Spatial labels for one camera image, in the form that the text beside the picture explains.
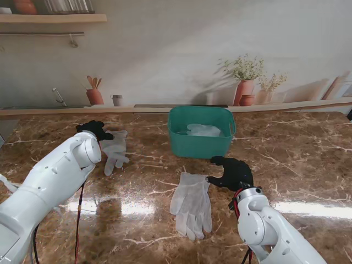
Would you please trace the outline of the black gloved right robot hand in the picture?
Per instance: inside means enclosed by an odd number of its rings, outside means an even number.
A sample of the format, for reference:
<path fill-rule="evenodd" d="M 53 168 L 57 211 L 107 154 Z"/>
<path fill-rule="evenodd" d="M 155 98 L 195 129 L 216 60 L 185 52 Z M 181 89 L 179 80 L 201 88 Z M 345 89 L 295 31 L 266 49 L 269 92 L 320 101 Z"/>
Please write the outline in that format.
<path fill-rule="evenodd" d="M 210 159 L 210 162 L 217 166 L 222 166 L 224 172 L 220 178 L 207 177 L 209 183 L 235 192 L 243 187 L 254 186 L 252 171 L 244 161 L 214 156 Z"/>

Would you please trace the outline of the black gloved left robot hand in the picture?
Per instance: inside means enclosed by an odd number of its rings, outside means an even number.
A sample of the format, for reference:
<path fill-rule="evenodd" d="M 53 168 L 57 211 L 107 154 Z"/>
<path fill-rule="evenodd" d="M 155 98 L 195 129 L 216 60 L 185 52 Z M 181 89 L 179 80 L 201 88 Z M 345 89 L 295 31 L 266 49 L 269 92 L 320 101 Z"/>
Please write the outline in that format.
<path fill-rule="evenodd" d="M 113 140 L 114 136 L 111 133 L 105 132 L 103 130 L 104 123 L 102 121 L 91 120 L 88 123 L 76 126 L 76 132 L 80 133 L 83 131 L 92 132 L 98 141 L 102 140 Z"/>

